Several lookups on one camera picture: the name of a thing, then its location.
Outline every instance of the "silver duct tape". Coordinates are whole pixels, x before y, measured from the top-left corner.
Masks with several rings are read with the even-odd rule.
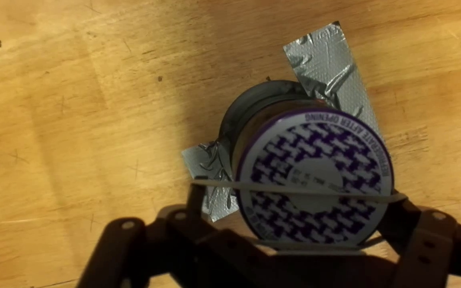
[[[342,28],[330,24],[283,46],[294,75],[310,97],[352,113],[376,134],[379,126]]]
[[[182,158],[192,179],[232,180],[229,152],[218,140],[189,147],[182,150]],[[205,212],[210,220],[216,222],[237,209],[237,198],[230,187],[206,187],[202,212]]]

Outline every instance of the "can lid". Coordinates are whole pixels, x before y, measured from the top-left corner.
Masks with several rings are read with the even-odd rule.
[[[302,108],[272,118],[245,148],[237,180],[309,187],[315,192],[390,195],[389,153],[358,118]],[[238,192],[245,220],[262,240],[358,244],[384,216],[386,203]]]

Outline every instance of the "purple and white label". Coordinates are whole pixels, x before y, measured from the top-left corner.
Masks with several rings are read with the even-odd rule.
[[[243,153],[240,182],[307,187],[315,192],[390,195],[392,164],[381,139],[352,115],[304,110],[278,116]],[[357,244],[387,204],[240,192],[250,227],[264,240]]]

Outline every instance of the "wooden table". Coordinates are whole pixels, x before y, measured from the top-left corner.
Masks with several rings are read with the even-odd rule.
[[[107,220],[182,203],[179,152],[333,19],[397,187],[461,220],[461,0],[0,0],[0,286],[73,286]]]

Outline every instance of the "wooden surface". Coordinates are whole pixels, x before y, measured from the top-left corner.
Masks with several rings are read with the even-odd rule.
[[[0,286],[73,286],[107,220],[182,203],[181,148],[333,19],[397,187],[461,220],[461,0],[0,0]]]

